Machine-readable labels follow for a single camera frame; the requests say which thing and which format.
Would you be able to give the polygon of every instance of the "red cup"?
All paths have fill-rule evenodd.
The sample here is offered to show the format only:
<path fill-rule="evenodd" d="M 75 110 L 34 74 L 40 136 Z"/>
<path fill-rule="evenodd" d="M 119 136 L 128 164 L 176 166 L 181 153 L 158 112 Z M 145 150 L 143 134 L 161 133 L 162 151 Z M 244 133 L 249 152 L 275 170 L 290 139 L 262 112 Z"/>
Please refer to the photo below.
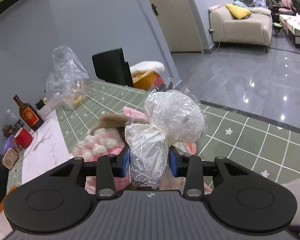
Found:
<path fill-rule="evenodd" d="M 28 133 L 25 129 L 20 128 L 16 135 L 14 136 L 17 143 L 23 148 L 26 149 L 32 142 L 32 135 Z"/>

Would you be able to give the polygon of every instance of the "bottle neck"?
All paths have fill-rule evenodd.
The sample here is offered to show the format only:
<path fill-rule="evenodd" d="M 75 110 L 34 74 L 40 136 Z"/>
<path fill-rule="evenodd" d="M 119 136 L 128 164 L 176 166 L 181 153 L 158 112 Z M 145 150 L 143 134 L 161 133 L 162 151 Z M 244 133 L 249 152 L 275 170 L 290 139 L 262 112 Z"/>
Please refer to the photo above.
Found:
<path fill-rule="evenodd" d="M 17 95 L 13 97 L 13 100 L 17 103 L 18 106 L 21 107 L 23 105 L 23 102 L 20 100 L 20 98 Z"/>

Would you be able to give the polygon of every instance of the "brown bottle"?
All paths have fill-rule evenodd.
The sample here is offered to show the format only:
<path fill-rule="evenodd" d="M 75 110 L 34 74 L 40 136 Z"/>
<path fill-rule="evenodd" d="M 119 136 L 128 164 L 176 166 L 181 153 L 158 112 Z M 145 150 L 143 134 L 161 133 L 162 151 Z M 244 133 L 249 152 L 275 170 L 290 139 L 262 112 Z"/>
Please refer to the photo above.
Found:
<path fill-rule="evenodd" d="M 33 131 L 36 131 L 43 124 L 43 119 L 38 115 L 38 113 L 30 104 L 23 103 L 17 95 L 13 97 L 13 100 L 19 106 L 19 114 L 22 119 L 30 126 Z"/>

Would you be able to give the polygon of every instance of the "black circular motor housing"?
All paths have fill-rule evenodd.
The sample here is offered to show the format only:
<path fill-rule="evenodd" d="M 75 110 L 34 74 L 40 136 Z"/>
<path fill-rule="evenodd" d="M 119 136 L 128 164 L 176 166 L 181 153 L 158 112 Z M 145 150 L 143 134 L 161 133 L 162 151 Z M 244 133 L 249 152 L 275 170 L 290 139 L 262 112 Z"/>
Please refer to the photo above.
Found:
<path fill-rule="evenodd" d="M 91 197 L 68 178 L 46 176 L 12 191 L 4 202 L 9 223 L 20 231 L 48 234 L 76 225 L 90 212 Z"/>
<path fill-rule="evenodd" d="M 292 221 L 297 201 L 285 187 L 258 174 L 228 176 L 209 196 L 215 217 L 246 233 L 271 234 Z"/>

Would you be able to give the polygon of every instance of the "blue pillow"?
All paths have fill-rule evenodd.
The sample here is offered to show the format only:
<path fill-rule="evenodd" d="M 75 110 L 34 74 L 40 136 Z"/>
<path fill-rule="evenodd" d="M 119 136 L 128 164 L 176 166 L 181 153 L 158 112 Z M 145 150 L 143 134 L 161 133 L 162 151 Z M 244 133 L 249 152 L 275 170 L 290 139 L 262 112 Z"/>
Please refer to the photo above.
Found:
<path fill-rule="evenodd" d="M 243 2 L 241 2 L 241 1 L 234 1 L 233 2 L 233 4 L 234 5 L 237 5 L 237 6 L 240 6 L 240 7 L 243 7 L 243 8 L 245 8 L 245 9 L 248 9 L 248 10 L 250 10 L 250 8 L 248 7 L 248 6 L 246 6 Z"/>

